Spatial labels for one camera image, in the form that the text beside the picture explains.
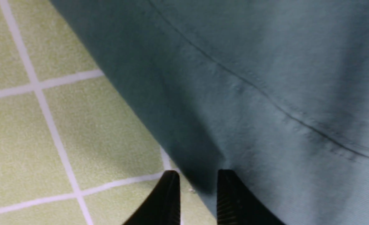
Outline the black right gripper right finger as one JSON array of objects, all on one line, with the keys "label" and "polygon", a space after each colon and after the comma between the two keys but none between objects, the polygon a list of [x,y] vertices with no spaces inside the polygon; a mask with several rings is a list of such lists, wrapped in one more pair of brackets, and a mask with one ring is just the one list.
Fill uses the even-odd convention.
[{"label": "black right gripper right finger", "polygon": [[218,225],[283,225],[243,184],[233,170],[219,170],[216,219]]}]

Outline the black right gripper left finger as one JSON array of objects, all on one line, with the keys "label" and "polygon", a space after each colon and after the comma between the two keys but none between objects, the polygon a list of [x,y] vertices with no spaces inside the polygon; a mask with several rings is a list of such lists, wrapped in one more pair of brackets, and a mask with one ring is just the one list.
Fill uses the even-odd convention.
[{"label": "black right gripper left finger", "polygon": [[153,191],[125,225],[180,225],[180,176],[177,171],[164,171]]}]

